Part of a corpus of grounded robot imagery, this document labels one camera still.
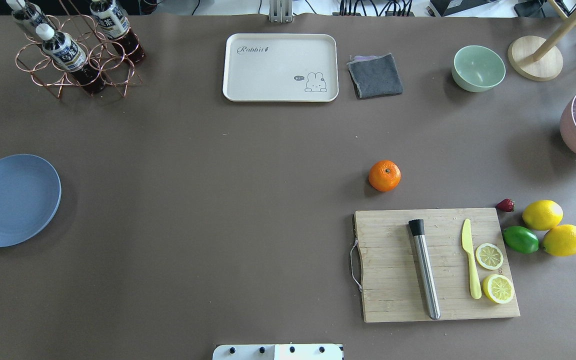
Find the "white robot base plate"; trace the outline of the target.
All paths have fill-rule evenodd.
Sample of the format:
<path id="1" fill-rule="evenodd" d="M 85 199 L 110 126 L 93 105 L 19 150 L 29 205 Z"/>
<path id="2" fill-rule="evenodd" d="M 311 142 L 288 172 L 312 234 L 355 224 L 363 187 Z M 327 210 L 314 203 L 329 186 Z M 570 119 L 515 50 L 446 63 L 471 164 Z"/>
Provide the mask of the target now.
<path id="1" fill-rule="evenodd" d="M 222 344 L 215 347 L 213 360 L 343 360 L 342 344 Z"/>

